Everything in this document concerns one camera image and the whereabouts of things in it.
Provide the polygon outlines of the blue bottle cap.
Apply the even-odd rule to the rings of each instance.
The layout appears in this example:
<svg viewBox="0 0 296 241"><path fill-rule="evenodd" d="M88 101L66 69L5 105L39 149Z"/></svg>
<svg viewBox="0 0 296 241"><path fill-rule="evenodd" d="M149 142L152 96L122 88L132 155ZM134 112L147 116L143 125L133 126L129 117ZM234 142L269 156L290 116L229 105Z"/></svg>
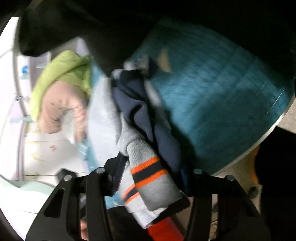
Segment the blue bottle cap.
<svg viewBox="0 0 296 241"><path fill-rule="evenodd" d="M22 74L28 74L29 73L29 66L25 65L22 67Z"/></svg>

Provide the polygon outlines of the green and pink folded jacket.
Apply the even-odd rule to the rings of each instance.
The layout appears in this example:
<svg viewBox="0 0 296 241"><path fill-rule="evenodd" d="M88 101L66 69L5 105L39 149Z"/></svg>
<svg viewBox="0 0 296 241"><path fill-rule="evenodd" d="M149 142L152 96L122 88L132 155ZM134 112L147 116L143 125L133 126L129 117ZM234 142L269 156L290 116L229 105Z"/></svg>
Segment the green and pink folded jacket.
<svg viewBox="0 0 296 241"><path fill-rule="evenodd" d="M61 131L62 118L71 110L74 140L84 140L91 94L91 62L90 55L65 50L43 69L30 97L31 117L40 131L50 134Z"/></svg>

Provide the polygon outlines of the lavender white bed headboard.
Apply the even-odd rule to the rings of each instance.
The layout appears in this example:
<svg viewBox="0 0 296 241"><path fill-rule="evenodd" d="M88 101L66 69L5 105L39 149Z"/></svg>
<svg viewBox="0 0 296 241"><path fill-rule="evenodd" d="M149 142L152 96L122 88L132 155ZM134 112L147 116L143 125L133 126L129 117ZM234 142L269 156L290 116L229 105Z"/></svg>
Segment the lavender white bed headboard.
<svg viewBox="0 0 296 241"><path fill-rule="evenodd" d="M82 40L31 58L18 50L18 27L17 17L1 26L1 177L55 185L60 169L84 176L87 168L69 137L62 131L41 132L30 116L30 97L44 66L64 50L77 51ZM28 74L22 74L25 65Z"/></svg>

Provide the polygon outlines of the navy and grey sweater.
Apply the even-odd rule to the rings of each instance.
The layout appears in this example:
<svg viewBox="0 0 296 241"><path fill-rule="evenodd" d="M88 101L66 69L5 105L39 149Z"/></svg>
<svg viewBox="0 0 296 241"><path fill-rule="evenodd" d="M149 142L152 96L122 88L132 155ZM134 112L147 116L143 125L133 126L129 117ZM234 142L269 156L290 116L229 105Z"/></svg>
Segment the navy and grey sweater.
<svg viewBox="0 0 296 241"><path fill-rule="evenodd" d="M91 65L91 152L98 166L113 167L113 190L142 228L184 197L181 148L149 79L156 68L147 57L110 76Z"/></svg>

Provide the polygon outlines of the teal patterned bed quilt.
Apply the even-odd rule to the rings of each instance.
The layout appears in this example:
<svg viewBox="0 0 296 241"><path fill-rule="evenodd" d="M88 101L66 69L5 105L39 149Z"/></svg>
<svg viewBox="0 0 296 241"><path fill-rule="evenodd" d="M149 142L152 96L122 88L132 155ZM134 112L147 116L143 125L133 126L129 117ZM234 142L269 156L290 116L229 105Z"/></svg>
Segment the teal patterned bed quilt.
<svg viewBox="0 0 296 241"><path fill-rule="evenodd" d="M142 57L157 66L149 79L181 148L182 193L195 168L214 174L248 150L295 92L295 45L284 31L162 23L124 63L97 65L110 76ZM85 144L89 170L103 167Z"/></svg>

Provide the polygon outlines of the orange slipper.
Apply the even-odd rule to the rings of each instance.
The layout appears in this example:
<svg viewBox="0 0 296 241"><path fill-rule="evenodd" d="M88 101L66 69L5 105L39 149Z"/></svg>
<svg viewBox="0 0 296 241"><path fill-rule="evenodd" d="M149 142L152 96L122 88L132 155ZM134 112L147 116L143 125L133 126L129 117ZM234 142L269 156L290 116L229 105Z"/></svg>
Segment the orange slipper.
<svg viewBox="0 0 296 241"><path fill-rule="evenodd" d="M168 217L162 221L150 226L147 229L148 234L154 241L183 241L181 234L173 220Z"/></svg>

